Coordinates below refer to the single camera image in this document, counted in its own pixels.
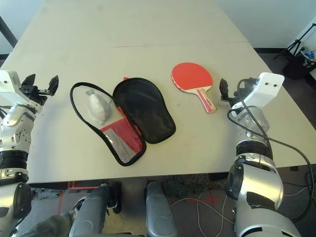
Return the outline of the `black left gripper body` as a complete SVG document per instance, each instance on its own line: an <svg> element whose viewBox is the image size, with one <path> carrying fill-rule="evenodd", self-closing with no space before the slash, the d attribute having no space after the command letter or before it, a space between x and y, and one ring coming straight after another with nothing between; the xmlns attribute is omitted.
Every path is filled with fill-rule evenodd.
<svg viewBox="0 0 316 237"><path fill-rule="evenodd" d="M21 92L34 102L45 102L47 95L49 95L48 89L39 90L38 87L34 85L21 86Z"/></svg>

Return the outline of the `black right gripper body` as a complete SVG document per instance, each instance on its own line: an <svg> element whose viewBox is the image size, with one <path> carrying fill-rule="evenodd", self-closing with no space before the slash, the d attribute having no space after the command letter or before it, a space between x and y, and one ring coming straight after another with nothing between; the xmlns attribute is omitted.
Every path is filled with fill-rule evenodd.
<svg viewBox="0 0 316 237"><path fill-rule="evenodd" d="M246 96L243 94L239 94L237 91L233 93L233 97L228 97L228 102L230 104L231 109L240 109L243 108L243 104L241 102Z"/></svg>

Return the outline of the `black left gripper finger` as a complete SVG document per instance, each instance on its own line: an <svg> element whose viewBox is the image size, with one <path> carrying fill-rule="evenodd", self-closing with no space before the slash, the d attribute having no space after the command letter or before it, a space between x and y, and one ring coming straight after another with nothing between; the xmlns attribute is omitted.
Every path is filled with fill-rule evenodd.
<svg viewBox="0 0 316 237"><path fill-rule="evenodd" d="M27 76L24 81L21 83L21 86L33 86L35 82L35 74Z"/></svg>
<svg viewBox="0 0 316 237"><path fill-rule="evenodd" d="M47 90L48 94L50 96L54 96L56 91L57 91L57 89L58 89L58 86L59 86L59 77L56 75L49 82L49 87L48 87L48 90Z"/></svg>

